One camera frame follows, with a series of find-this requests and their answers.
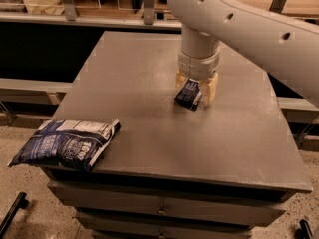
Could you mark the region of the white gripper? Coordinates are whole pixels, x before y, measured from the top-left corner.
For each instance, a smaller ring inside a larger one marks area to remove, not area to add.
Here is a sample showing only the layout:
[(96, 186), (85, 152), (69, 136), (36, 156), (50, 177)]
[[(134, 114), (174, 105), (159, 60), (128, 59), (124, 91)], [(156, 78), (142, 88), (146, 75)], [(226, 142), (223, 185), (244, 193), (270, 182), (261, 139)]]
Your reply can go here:
[(205, 105), (209, 107), (215, 99), (218, 85), (218, 73), (216, 73), (220, 59), (220, 49), (204, 59), (193, 58), (183, 51), (178, 54), (179, 69), (175, 76), (175, 87), (180, 89), (187, 78), (191, 78), (199, 83), (199, 89)]

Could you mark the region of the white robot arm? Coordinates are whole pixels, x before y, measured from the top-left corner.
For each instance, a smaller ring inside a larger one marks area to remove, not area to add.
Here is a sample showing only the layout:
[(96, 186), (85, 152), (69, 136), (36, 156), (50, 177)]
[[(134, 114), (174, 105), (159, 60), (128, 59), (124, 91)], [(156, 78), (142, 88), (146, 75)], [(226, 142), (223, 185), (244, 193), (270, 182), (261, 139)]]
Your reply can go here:
[(182, 23), (180, 70), (196, 81), (213, 75), (219, 40), (319, 105), (318, 27), (238, 0), (167, 0)]

